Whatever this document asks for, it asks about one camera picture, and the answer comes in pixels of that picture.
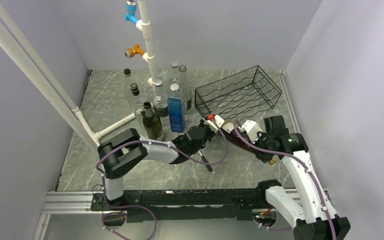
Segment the red wine bottle gold cap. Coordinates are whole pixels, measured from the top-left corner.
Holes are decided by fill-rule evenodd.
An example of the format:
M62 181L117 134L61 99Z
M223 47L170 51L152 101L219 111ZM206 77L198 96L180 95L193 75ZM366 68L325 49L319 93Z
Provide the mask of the red wine bottle gold cap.
M246 143L244 143L236 134L236 132L234 130L233 123L231 123L231 122L224 123L222 125L221 129L222 129L223 133L225 134L226 139L230 143L237 146L238 148L254 154L255 157L258 160L262 161L263 163L268 163L270 165L274 165L276 163L276 159L274 158L273 154L257 151L255 149L253 149L252 147L248 146Z

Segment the green wine bottle silver cap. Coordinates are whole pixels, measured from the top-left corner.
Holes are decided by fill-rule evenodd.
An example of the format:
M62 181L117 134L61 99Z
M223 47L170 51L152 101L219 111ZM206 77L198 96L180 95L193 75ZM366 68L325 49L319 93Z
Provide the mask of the green wine bottle silver cap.
M152 104L149 101L145 101L143 107L145 114L142 123L148 138L151 140L162 141L164 139L164 132L160 117L154 113Z

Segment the blue label clear bottle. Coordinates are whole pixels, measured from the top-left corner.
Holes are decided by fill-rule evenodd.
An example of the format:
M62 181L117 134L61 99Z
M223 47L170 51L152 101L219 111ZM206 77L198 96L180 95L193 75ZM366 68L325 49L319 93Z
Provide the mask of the blue label clear bottle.
M183 133L185 130L184 91L177 83L170 85L167 105L171 131Z

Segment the clear frosted wine bottle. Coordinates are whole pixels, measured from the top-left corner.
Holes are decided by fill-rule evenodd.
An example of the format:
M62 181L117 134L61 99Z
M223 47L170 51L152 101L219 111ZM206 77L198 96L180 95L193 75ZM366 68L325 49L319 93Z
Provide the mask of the clear frosted wine bottle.
M179 83L183 89L183 98L185 103L185 113L189 114L192 110L192 89L187 81L187 67L184 64L179 65Z

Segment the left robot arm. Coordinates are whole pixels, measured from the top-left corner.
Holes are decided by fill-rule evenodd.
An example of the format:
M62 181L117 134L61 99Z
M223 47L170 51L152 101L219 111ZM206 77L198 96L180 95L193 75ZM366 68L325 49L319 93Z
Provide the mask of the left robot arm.
M152 140L141 136L135 128L129 128L97 147L104 204L111 210L124 203L124 176L141 161L159 161L177 165L192 160L193 155L203 149L207 142L219 132L216 120L201 120L199 125L171 141Z

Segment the round clear glass bottle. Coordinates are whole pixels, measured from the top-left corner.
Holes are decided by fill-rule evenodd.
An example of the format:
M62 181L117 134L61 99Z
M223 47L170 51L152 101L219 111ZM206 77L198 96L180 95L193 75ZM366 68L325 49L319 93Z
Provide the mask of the round clear glass bottle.
M171 69L167 73L166 86L168 90L171 89L172 84L177 84L179 78L179 63L177 61L171 62Z

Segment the clear bottle white label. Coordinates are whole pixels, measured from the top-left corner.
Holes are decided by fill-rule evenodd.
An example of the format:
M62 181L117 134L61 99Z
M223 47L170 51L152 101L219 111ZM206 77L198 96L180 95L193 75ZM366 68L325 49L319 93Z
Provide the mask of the clear bottle white label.
M124 73L124 94L131 108L137 104L137 100L140 97L140 90L137 83L131 77L132 73L129 68L123 70Z

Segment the clear bottle dark label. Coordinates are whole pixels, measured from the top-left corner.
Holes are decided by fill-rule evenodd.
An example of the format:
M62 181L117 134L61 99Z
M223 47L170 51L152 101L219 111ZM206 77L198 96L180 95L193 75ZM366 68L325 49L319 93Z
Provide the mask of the clear bottle dark label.
M155 91L152 101L153 110L161 118L168 117L169 109L166 87L163 85L163 82L160 79L157 79L154 82L154 86Z

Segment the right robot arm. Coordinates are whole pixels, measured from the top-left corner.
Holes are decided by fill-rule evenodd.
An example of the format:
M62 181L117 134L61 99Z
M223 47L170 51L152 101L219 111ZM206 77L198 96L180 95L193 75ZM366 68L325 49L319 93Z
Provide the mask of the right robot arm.
M256 151L277 155L288 170L301 203L297 203L277 180L265 180L256 187L255 200L262 207L274 207L289 223L296 240L343 240L351 229L347 217L340 217L323 191L312 166L309 148L300 133L290 133L283 116L264 119L265 132L258 132Z

